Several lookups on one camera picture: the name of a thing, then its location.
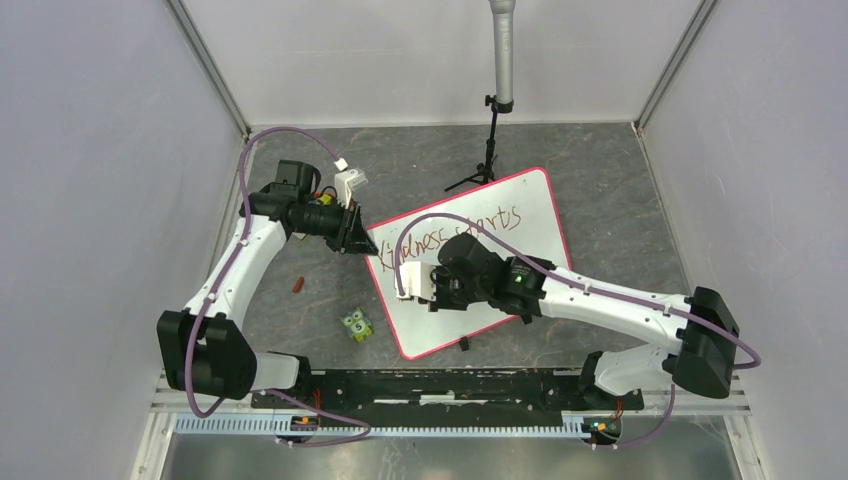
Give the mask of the white board with pink frame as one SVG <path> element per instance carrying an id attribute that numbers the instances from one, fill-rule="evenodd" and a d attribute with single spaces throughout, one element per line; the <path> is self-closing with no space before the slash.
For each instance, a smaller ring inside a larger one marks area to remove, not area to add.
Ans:
<path id="1" fill-rule="evenodd" d="M 493 287 L 507 272 L 511 252 L 556 266 L 571 264 L 559 211 L 546 170 L 533 167 L 369 227 L 379 254 L 367 259 L 388 325 L 403 358 L 417 360 L 509 321 L 487 303 L 466 311 L 428 311 L 396 297 L 395 264 L 471 266 L 494 271 Z"/>

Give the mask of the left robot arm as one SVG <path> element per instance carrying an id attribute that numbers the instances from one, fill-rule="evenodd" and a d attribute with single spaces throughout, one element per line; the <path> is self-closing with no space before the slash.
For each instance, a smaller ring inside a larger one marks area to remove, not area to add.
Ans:
<path id="1" fill-rule="evenodd" d="M 236 233 L 198 293 L 179 311 L 166 311 L 156 331 L 170 388 L 240 400 L 275 389 L 290 407 L 314 394 L 304 374 L 308 360 L 285 353 L 258 353 L 242 333 L 247 308 L 271 260 L 295 234 L 320 237 L 333 252 L 375 255 L 353 198 L 366 175 L 348 168 L 334 177 L 334 199 L 318 201 L 319 171 L 282 160 L 274 181 L 248 196 Z"/>

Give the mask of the brown marker cap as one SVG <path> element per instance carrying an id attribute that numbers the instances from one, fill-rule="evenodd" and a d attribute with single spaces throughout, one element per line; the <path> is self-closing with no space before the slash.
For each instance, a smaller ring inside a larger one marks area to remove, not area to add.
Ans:
<path id="1" fill-rule="evenodd" d="M 292 288 L 292 292 L 293 293 L 299 293 L 302 290 L 304 283 L 305 283 L 305 278 L 299 277 L 297 279 L 296 283 L 294 284 L 293 288 Z"/>

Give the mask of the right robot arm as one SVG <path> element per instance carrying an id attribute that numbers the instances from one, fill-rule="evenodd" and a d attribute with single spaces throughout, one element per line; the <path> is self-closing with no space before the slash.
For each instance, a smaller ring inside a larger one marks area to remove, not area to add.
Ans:
<path id="1" fill-rule="evenodd" d="M 659 294 L 598 282 L 549 260 L 503 258 L 470 234 L 450 239 L 434 265 L 404 263 L 400 280 L 404 297 L 432 312 L 486 304 L 524 322 L 572 319 L 640 340 L 639 347 L 587 357 L 577 392 L 591 408 L 670 385 L 712 399 L 730 394 L 739 327 L 715 290 Z"/>

